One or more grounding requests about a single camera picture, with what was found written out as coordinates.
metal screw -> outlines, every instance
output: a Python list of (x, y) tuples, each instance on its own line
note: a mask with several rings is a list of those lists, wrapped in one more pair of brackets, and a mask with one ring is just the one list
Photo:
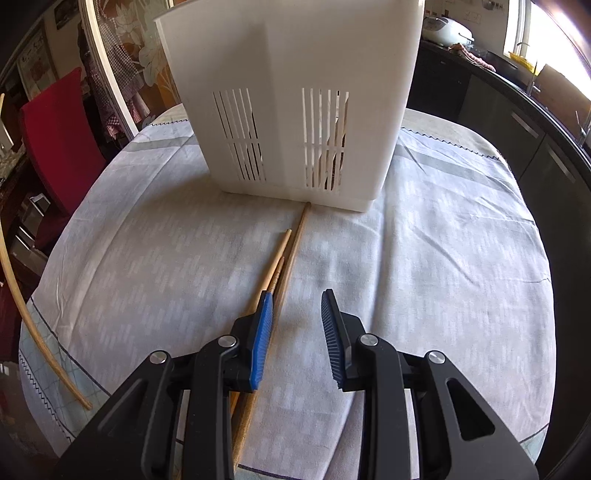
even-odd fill
[(429, 360), (434, 364), (442, 364), (445, 361), (445, 355), (437, 350), (429, 352)]
[(378, 337), (372, 335), (371, 333), (366, 333), (359, 337), (359, 340), (362, 344), (367, 346), (376, 346), (378, 344)]
[(150, 355), (150, 361), (157, 365), (164, 363), (166, 361), (166, 352), (163, 352), (162, 350), (153, 352), (152, 355)]
[(236, 345), (236, 339), (232, 335), (224, 335), (217, 339), (217, 344), (224, 348), (230, 348), (231, 346)]

cabinet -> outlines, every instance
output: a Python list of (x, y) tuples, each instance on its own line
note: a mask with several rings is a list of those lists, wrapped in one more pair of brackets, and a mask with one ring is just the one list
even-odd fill
[(470, 75), (440, 53), (419, 48), (407, 107), (457, 122)]
[(506, 159), (519, 180), (544, 131), (504, 95), (472, 75), (458, 123), (481, 134)]
[(556, 321), (556, 388), (552, 421), (538, 465), (548, 471), (591, 411), (591, 192), (546, 136), (519, 181), (550, 262)]

wooden chopstick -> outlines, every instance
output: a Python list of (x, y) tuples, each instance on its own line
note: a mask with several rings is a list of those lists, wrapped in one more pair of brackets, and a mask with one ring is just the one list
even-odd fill
[[(258, 302), (261, 298), (261, 293), (264, 290), (270, 291), (273, 293), (275, 290), (275, 286), (277, 285), (277, 281), (279, 279), (279, 275), (281, 274), (281, 270), (283, 269), (283, 264), (285, 263), (285, 248), (287, 243), (289, 242), (291, 237), (291, 228), (288, 228), (283, 236), (281, 237), (281, 241), (277, 246), (277, 250), (275, 251), (275, 255), (271, 259), (271, 263), (269, 264), (269, 268), (265, 272), (265, 276), (259, 283), (258, 288), (254, 291), (252, 295), (251, 301), (245, 309), (244, 315), (250, 315), (251, 313), (256, 312), (256, 308), (258, 307)], [(240, 398), (240, 392), (230, 392), (230, 415), (234, 413), (234, 409), (238, 403), (238, 399)], [(181, 472), (179, 471), (176, 480), (181, 480)]]
[(277, 246), (277, 250), (275, 251), (275, 255), (271, 260), (269, 268), (267, 269), (265, 276), (261, 280), (258, 288), (255, 290), (254, 294), (252, 295), (251, 302), (246, 307), (244, 311), (244, 315), (250, 315), (251, 313), (256, 312), (256, 307), (258, 307), (259, 299), (261, 298), (261, 293), (269, 287), (273, 275), (275, 274), (275, 270), (277, 269), (277, 265), (281, 257), (283, 257), (283, 253), (285, 252), (285, 248), (287, 246), (287, 242), (289, 242), (291, 237), (291, 228), (287, 229), (281, 238), (281, 242)]
[[(306, 220), (308, 217), (308, 212), (310, 211), (310, 207), (311, 204), (310, 202), (308, 202), (306, 203), (306, 206), (302, 211), (300, 223), (295, 233), (291, 251), (289, 253), (289, 256), (287, 257), (284, 266), (284, 271), (281, 275), (281, 281), (279, 282), (279, 286), (276, 292), (273, 294), (273, 325), (271, 327), (271, 338), (269, 339), (269, 347), (271, 345), (271, 341), (273, 340), (273, 332), (275, 331), (277, 322), (279, 320), (279, 315), (281, 314), (281, 309), (283, 307), (283, 302), (285, 300), (285, 293), (287, 292), (287, 286), (289, 284), (291, 277), (291, 270), (293, 269), (293, 265), (296, 261), (297, 251), (300, 247), (300, 241), (302, 234), (304, 232), (304, 226), (306, 225)], [(234, 471), (236, 471), (236, 468), (238, 467), (238, 463), (240, 462), (240, 458), (242, 456), (242, 451), (244, 449), (244, 444), (246, 442), (248, 429), (251, 426), (252, 418), (254, 416), (257, 398), (258, 391), (249, 394), (242, 394), (239, 402), (240, 405), (238, 405), (236, 414), (232, 416), (232, 463), (234, 466)]]
[[(258, 307), (259, 299), (261, 298), (261, 293), (269, 287), (273, 276), (277, 270), (277, 267), (283, 257), (283, 253), (285, 252), (285, 248), (287, 247), (287, 243), (289, 242), (291, 237), (291, 228), (288, 228), (283, 237), (281, 237), (281, 241), (277, 246), (277, 250), (275, 251), (275, 255), (271, 259), (271, 263), (269, 264), (269, 268), (265, 272), (265, 276), (262, 278), (261, 282), (259, 283), (258, 288), (254, 291), (252, 295), (251, 301), (249, 302), (248, 306), (246, 307), (243, 316), (250, 315), (256, 312), (256, 307)], [(236, 408), (236, 403), (238, 402), (238, 397), (240, 396), (239, 392), (230, 392), (230, 415), (234, 413), (234, 409)]]

table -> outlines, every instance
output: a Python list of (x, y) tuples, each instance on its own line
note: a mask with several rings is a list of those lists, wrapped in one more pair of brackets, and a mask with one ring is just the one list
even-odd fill
[[(227, 332), (301, 208), (221, 192), (182, 107), (142, 130), (72, 217), (28, 304), (93, 412), (153, 350), (182, 355)], [(239, 479), (356, 478), (363, 397), (332, 380), (325, 288), (399, 350), (445, 352), (537, 457), (556, 363), (550, 269), (486, 140), (407, 111), (370, 210), (313, 206)], [(61, 453), (93, 412), (55, 381), (25, 331), (20, 365), (28, 406)]]

ventilation slot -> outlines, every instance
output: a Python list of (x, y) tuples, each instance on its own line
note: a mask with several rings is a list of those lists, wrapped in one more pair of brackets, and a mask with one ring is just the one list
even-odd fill
[(265, 181), (261, 144), (248, 88), (213, 92), (213, 101), (238, 177), (247, 181)]
[(306, 186), (335, 191), (345, 159), (349, 92), (301, 90)]

